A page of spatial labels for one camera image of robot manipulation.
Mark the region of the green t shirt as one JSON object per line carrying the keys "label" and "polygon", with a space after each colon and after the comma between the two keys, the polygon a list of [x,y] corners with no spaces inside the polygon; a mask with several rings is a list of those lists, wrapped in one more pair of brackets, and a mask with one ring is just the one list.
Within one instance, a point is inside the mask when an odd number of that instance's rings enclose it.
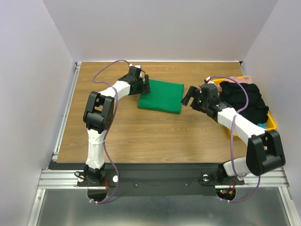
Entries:
{"label": "green t shirt", "polygon": [[138,107],[141,109],[180,114],[184,85],[179,83],[149,80],[150,93],[140,95]]}

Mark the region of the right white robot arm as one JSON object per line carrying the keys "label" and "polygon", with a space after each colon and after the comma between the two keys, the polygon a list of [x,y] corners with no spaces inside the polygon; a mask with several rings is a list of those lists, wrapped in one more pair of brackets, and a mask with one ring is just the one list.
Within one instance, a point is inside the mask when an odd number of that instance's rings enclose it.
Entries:
{"label": "right white robot arm", "polygon": [[181,100],[193,110],[205,113],[215,122],[230,129],[247,147],[246,156],[232,157],[230,161],[218,166],[217,180],[226,184],[233,177],[243,177],[249,173],[260,176],[281,168],[286,159],[280,134],[276,130],[266,130],[243,117],[227,102],[222,102],[217,86],[205,83],[200,88],[191,86]]}

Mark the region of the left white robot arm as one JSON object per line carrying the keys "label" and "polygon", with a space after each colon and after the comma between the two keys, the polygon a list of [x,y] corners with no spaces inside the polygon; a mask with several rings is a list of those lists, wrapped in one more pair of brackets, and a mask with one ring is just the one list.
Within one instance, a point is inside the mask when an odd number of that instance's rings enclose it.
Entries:
{"label": "left white robot arm", "polygon": [[140,65],[129,65],[126,75],[103,91],[92,91],[87,100],[83,122],[88,133],[88,155],[84,178],[98,186],[104,182],[104,142],[115,117],[118,101],[130,95],[150,93],[149,76]]}

